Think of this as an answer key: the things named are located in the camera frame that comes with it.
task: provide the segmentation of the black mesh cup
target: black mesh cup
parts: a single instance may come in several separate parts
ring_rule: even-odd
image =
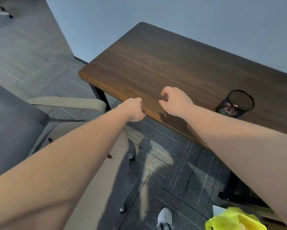
[[[216,107],[216,112],[233,118],[238,118],[254,108],[254,99],[243,90],[232,90]]]

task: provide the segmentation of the black metal desk leg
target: black metal desk leg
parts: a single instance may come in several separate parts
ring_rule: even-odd
[[[106,103],[106,111],[110,111],[111,108],[110,108],[110,105],[106,99],[105,93],[102,90],[100,90],[99,88],[97,88],[91,84],[89,84],[89,85],[90,85],[94,95],[96,96],[96,98],[99,100],[102,100],[103,102]]]

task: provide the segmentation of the floor baseboard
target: floor baseboard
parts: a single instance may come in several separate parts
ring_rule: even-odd
[[[84,60],[82,60],[82,59],[80,59],[80,58],[78,58],[78,57],[76,57],[76,56],[73,56],[75,59],[77,59],[77,60],[79,60],[80,62],[83,62],[83,63],[85,63],[85,64],[88,64],[88,62],[86,62],[86,61],[84,61]]]

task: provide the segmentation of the finger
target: finger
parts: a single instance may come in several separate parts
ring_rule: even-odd
[[[171,86],[166,86],[165,88],[163,88],[162,92],[161,92],[161,96],[164,96],[165,94],[169,94],[172,90]]]
[[[161,105],[161,107],[164,109],[167,105],[167,102],[164,100],[159,100],[159,104]]]

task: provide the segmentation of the caster wheel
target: caster wheel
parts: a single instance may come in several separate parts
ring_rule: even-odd
[[[127,208],[126,208],[126,205],[123,205],[121,208],[120,208],[120,214],[123,215],[127,212]]]
[[[130,161],[130,163],[131,163],[132,161],[135,161],[135,156],[134,156],[133,153],[130,153],[130,154],[128,155],[128,160]]]

